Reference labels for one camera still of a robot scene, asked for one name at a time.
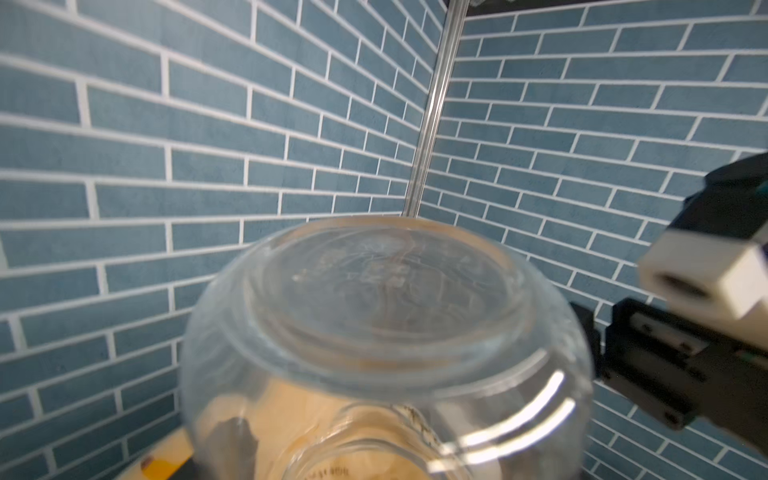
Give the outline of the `clear glass jar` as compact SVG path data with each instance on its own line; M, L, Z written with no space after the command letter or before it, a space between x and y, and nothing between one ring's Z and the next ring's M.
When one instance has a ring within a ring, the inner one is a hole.
M272 382L411 411L422 479L576 479L594 367L561 293L471 232L332 218L256 242L208 285L183 338L186 429Z

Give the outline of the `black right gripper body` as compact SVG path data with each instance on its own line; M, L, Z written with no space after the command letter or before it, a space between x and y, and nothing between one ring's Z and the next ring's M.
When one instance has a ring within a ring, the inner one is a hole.
M595 376L666 427L705 418L767 451L767 353L632 298L598 330L592 310L571 305Z

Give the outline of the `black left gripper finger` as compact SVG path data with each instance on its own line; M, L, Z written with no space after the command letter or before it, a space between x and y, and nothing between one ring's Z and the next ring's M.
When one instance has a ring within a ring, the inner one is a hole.
M220 422L203 442L205 478L252 480L257 452L258 440L246 419Z

